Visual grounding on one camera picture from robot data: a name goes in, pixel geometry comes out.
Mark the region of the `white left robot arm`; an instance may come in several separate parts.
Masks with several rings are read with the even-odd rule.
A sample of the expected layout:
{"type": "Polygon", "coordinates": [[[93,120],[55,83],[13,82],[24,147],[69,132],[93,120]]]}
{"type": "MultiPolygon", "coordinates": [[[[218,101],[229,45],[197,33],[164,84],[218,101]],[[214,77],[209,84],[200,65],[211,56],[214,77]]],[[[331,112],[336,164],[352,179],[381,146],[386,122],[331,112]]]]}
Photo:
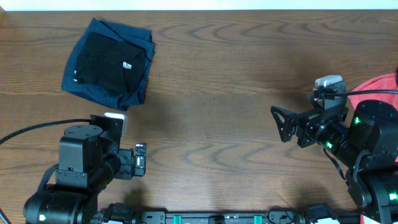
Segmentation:
{"type": "Polygon", "coordinates": [[[92,124],[65,130],[59,163],[48,169],[24,205],[27,223],[94,223],[98,195],[113,179],[130,180],[146,172],[147,146],[120,149],[107,131],[92,124]]]}

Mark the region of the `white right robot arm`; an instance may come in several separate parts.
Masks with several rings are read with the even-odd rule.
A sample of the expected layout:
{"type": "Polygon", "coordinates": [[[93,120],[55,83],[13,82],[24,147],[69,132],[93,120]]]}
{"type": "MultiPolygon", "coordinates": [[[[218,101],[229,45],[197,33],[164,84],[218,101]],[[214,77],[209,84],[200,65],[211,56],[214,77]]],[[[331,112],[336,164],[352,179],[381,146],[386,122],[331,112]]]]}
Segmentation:
{"type": "Polygon", "coordinates": [[[360,102],[349,126],[348,108],[337,101],[300,114],[271,107],[282,142],[296,135],[305,148],[319,144],[340,172],[360,214],[378,223],[397,221],[397,110],[378,100],[360,102]]]}

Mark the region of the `black polo shirt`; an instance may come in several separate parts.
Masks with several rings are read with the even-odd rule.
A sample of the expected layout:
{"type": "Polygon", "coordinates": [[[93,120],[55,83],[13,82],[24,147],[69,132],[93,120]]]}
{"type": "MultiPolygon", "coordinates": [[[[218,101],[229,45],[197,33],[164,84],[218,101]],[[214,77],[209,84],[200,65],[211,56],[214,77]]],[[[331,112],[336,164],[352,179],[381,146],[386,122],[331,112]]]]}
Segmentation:
{"type": "Polygon", "coordinates": [[[74,80],[111,93],[131,93],[139,86],[145,64],[144,49],[91,32],[77,56],[74,80]]]}

